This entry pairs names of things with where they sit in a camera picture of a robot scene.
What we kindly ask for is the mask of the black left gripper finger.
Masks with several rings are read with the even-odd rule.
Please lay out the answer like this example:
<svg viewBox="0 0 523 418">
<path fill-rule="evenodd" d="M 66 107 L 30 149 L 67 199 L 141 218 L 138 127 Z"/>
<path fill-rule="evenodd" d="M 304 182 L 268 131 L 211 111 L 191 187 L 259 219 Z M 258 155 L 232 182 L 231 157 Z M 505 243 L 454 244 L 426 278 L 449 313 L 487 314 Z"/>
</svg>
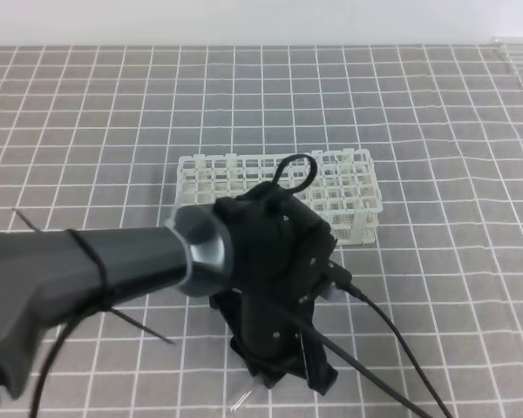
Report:
<svg viewBox="0 0 523 418">
<path fill-rule="evenodd" d="M 323 344 L 308 335 L 302 336 L 305 380 L 320 395 L 326 395 L 335 384 L 338 372 L 328 363 Z"/>
<path fill-rule="evenodd" d="M 280 379 L 288 374 L 295 364 L 295 357 L 275 357 L 263 359 L 248 357 L 246 366 L 254 378 L 260 378 L 265 388 L 272 388 Z"/>
</svg>

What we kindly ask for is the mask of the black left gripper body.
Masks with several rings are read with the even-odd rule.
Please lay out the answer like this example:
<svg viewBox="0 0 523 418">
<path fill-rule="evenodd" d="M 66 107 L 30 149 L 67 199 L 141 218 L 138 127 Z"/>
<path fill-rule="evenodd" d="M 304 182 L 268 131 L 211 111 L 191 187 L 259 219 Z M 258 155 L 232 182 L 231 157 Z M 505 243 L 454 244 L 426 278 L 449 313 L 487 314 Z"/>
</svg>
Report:
<svg viewBox="0 0 523 418">
<path fill-rule="evenodd" d="M 315 293 L 328 277 L 336 238 L 329 223 L 297 197 L 306 188 L 267 181 L 214 203 L 232 239 L 231 283 L 240 289 L 232 307 L 220 310 L 233 332 L 231 347 L 245 361 L 282 363 L 302 354 L 328 362 L 321 342 L 304 336 L 265 302 L 310 323 Z"/>
</svg>

